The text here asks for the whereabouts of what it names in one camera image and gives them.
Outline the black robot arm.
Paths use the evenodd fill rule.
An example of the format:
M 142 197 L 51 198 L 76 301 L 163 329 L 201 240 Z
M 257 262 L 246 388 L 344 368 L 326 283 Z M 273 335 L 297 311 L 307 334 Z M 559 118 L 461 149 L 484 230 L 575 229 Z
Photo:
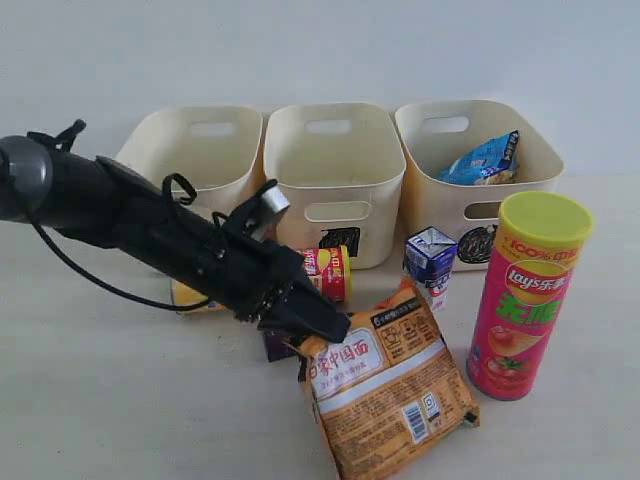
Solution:
M 55 136 L 2 139 L 4 221 L 30 225 L 45 243 L 58 233 L 120 250 L 260 330 L 343 341 L 349 318 L 313 286 L 300 253 L 265 235 L 289 207 L 275 180 L 230 213 L 204 218 L 191 209 L 195 188 L 178 173 L 154 185 L 110 158 L 74 154 L 84 128 L 77 120 Z

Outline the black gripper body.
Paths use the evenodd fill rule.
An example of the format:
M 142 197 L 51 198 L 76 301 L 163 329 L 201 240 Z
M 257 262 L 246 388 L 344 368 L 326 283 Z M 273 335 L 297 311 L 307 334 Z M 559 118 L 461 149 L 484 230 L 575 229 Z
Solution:
M 288 247 L 265 239 L 226 230 L 229 215 L 214 212 L 209 220 L 189 215 L 189 231 L 204 250 L 198 284 L 191 289 L 206 299 L 190 310 L 214 303 L 234 312 L 241 321 L 269 321 L 279 289 L 295 281 L 311 285 L 302 268 L 302 256 Z

